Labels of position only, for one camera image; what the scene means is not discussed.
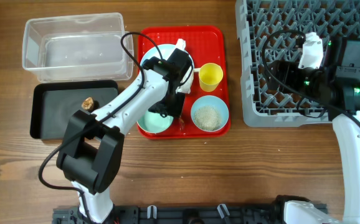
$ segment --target wooden surface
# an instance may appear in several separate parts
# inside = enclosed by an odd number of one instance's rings
[[[29,136],[32,94],[39,82],[21,66],[25,23],[103,12],[122,13],[128,31],[217,26],[225,39],[232,119],[231,130],[217,139],[149,141],[133,127],[111,184],[115,204],[261,203],[290,194],[327,203],[331,215],[342,217],[341,158],[330,125],[250,128],[242,119],[235,1],[35,2],[0,0],[0,223],[50,223],[53,208],[78,204],[75,192],[51,190],[37,180],[40,163],[59,142]],[[119,85],[124,88],[129,82]],[[45,176],[51,183],[69,184],[54,162]]]

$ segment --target gray dish rack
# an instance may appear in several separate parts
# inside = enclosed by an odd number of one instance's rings
[[[328,115],[307,118],[296,110],[300,96],[270,91],[262,75],[261,49],[267,37],[280,29],[317,32],[326,46],[330,36],[360,37],[360,0],[237,0],[237,37],[242,54],[242,110],[244,121],[252,127],[298,127],[329,123]],[[300,53],[290,35],[276,37],[266,51],[267,62],[297,62]],[[305,114],[318,116],[323,110],[304,99]]]

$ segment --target transparent container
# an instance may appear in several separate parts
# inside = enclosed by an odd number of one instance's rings
[[[25,26],[22,66],[42,83],[128,80],[133,61],[122,49],[120,13],[31,19]],[[125,47],[133,54],[133,39]]]

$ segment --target black baking pan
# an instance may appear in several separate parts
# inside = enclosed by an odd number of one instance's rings
[[[34,139],[62,139],[69,118],[82,103],[92,97],[96,108],[111,102],[118,96],[118,84],[113,80],[43,83],[33,93],[30,134]]]

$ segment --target yellow cup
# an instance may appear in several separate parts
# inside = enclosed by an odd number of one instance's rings
[[[206,92],[215,90],[223,79],[223,69],[215,63],[207,63],[194,72],[199,72],[199,86]]]

